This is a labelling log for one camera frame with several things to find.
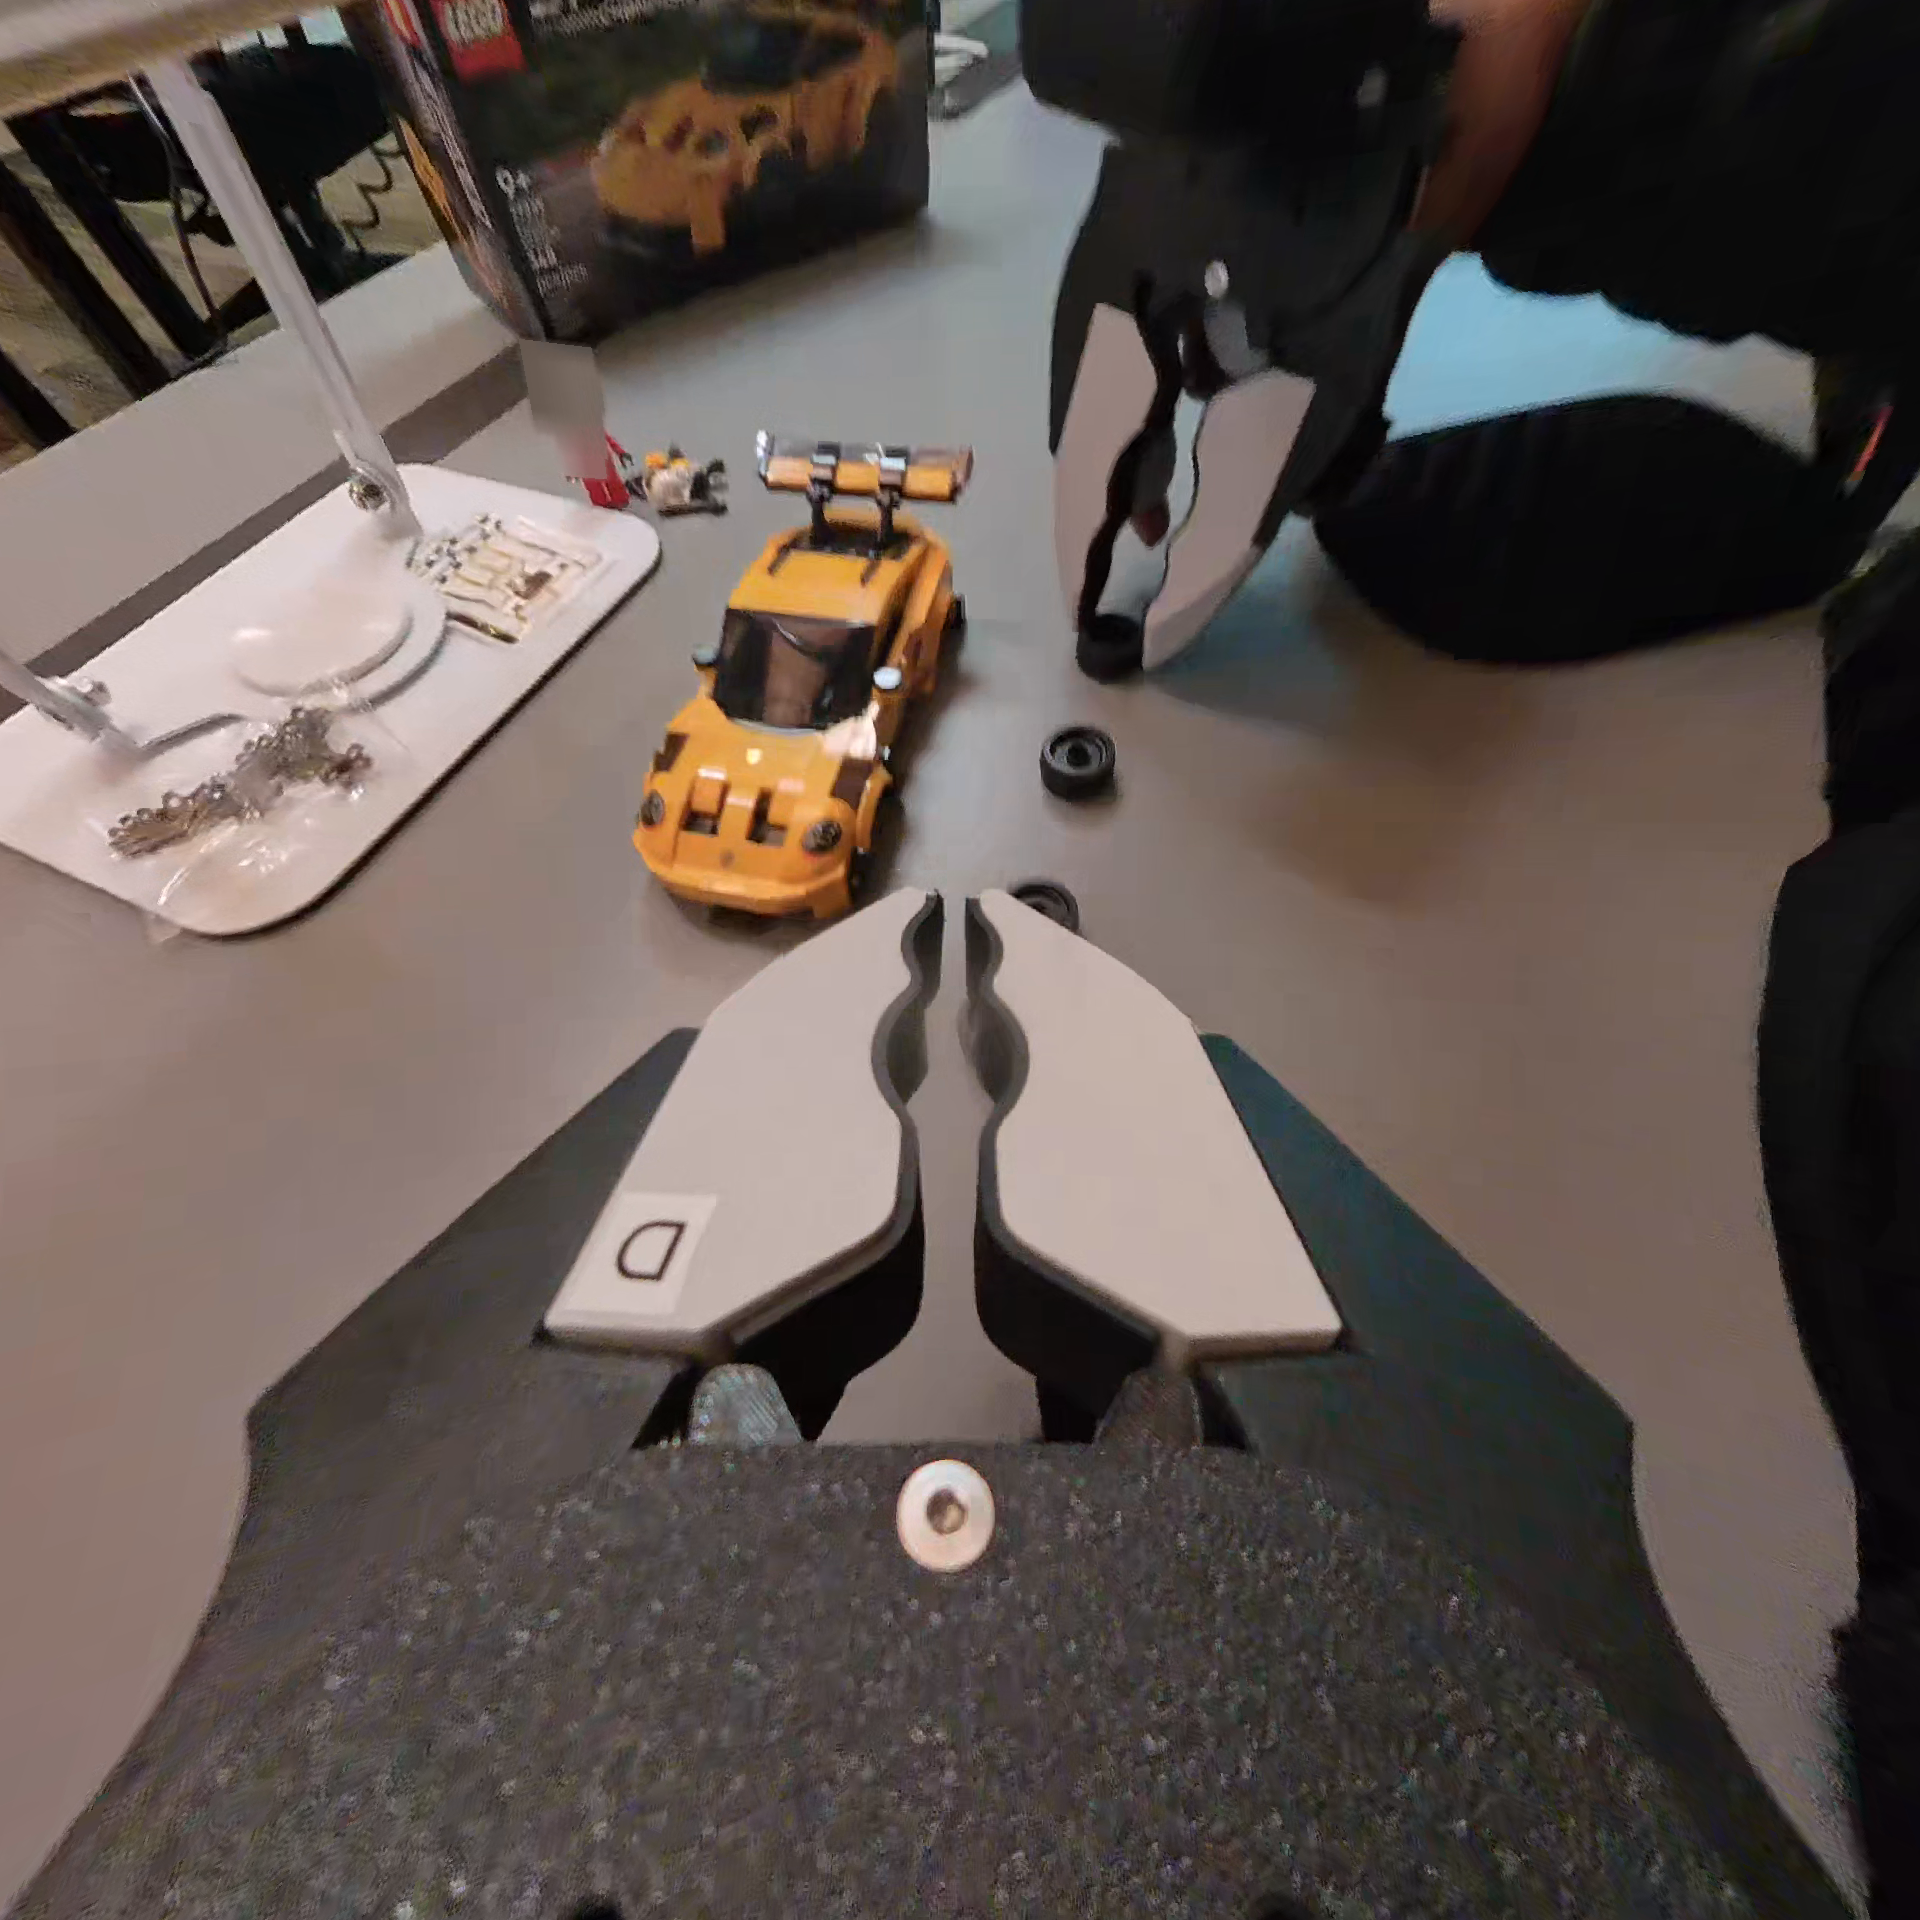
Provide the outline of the clear plastic parts bag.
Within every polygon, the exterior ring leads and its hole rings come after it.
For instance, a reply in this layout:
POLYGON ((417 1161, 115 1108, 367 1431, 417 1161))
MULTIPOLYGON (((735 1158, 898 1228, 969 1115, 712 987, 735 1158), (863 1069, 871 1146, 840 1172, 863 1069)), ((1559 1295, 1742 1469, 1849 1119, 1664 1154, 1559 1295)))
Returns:
POLYGON ((203 778, 122 812, 103 844, 133 870, 152 937, 167 942, 213 908, 258 906, 302 878, 381 774, 381 756, 338 711, 296 703, 246 724, 235 753, 203 778))

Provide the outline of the white metal book stand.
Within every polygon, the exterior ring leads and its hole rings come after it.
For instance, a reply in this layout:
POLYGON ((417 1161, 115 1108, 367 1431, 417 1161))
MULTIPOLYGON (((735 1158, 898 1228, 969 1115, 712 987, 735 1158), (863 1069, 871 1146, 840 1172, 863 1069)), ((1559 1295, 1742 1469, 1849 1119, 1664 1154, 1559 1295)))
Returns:
POLYGON ((241 253, 313 380, 344 457, 338 486, 133 627, 82 674, 49 677, 5 653, 5 847, 135 909, 133 870, 103 827, 232 756, 243 727, 323 703, 383 774, 336 818, 325 851, 258 906, 213 908, 187 933, 250 937, 335 893, 661 567, 661 538, 631 511, 433 463, 399 463, 227 111, 191 66, 273 15, 267 5, 5 5, 5 108, 42 108, 135 78, 184 139, 241 253), (526 516, 606 563, 525 645, 454 629, 405 567, 414 542, 473 511, 526 516))

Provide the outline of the yellow lego car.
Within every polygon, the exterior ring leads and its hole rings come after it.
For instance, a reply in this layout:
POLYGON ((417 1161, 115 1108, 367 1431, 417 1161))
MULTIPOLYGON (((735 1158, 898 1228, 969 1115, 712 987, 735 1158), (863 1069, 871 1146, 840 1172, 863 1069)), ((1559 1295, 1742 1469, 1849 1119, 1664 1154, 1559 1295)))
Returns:
POLYGON ((896 745, 969 622, 918 510, 959 503, 975 466, 966 443, 760 431, 762 484, 807 516, 736 580, 648 769, 633 845, 672 898, 768 922, 858 903, 896 745))

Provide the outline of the lego sticker sheet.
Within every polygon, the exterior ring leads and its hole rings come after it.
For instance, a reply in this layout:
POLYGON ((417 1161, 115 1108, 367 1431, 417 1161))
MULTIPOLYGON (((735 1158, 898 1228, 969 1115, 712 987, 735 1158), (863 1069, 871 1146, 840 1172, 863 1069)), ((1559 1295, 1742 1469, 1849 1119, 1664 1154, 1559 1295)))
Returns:
POLYGON ((473 511, 422 535, 405 567, 454 629, 515 646, 552 627, 603 563, 598 547, 533 519, 473 511))

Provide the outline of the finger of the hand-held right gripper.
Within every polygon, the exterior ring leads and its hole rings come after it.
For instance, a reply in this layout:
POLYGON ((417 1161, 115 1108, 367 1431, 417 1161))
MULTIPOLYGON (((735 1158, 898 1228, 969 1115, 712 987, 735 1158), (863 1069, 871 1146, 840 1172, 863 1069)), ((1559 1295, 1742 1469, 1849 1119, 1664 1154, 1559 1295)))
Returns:
POLYGON ((1174 578, 1189 507, 1179 404, 1183 323, 1166 311, 1097 302, 1074 369, 1064 378, 1051 453, 1051 535, 1064 606, 1077 631, 1104 610, 1122 547, 1162 567, 1138 610, 1143 634, 1189 634, 1174 578))
POLYGON ((1143 613, 1143 669, 1189 651, 1259 563, 1274 538, 1263 525, 1315 396, 1309 378, 1272 369, 1208 402, 1191 449, 1191 507, 1143 613))

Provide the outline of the small white yellow lego piece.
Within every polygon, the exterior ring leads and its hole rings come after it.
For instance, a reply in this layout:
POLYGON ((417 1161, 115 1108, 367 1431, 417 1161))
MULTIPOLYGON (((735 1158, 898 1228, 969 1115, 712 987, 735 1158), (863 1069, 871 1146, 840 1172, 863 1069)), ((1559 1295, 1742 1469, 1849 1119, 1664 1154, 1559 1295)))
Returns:
POLYGON ((694 460, 681 445, 623 454, 631 499, 659 519, 726 516, 729 469, 726 460, 694 460))

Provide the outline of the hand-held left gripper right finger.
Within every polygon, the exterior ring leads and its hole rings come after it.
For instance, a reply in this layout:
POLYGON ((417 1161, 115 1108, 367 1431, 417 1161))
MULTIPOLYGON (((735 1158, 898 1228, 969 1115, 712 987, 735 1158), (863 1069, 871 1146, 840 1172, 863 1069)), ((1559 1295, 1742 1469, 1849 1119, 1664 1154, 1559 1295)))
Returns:
POLYGON ((968 900, 977 1317, 1086 1442, 1138 1373, 1325 1357, 1336 1294, 1200 1029, 1008 891, 968 900))

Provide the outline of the person's right hand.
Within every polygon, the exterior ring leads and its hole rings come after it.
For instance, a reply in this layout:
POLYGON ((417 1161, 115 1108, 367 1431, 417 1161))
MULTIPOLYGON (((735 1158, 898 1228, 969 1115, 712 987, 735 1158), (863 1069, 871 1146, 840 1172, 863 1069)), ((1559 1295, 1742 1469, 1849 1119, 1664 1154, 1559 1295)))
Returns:
POLYGON ((1553 5, 1443 2, 1431 23, 1456 35, 1456 52, 1415 225, 1462 252, 1521 164, 1553 90, 1553 5))

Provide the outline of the lego set box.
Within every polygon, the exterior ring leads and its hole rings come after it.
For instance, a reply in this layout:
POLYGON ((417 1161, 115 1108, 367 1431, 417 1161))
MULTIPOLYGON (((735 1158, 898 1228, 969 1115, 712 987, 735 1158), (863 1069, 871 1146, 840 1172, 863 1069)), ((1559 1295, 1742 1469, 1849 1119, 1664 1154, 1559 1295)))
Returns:
POLYGON ((928 201, 938 5, 365 5, 401 143, 522 339, 611 332, 928 201))

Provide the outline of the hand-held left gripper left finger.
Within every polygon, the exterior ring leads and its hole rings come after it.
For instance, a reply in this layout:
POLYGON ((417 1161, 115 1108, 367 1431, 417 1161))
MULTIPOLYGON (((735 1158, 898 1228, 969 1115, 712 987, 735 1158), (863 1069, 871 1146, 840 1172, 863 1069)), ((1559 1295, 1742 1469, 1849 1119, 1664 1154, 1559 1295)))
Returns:
POLYGON ((926 1286, 921 1140, 945 900, 903 886, 705 1021, 545 1311, 545 1335, 706 1373, 760 1366, 807 1441, 926 1286))

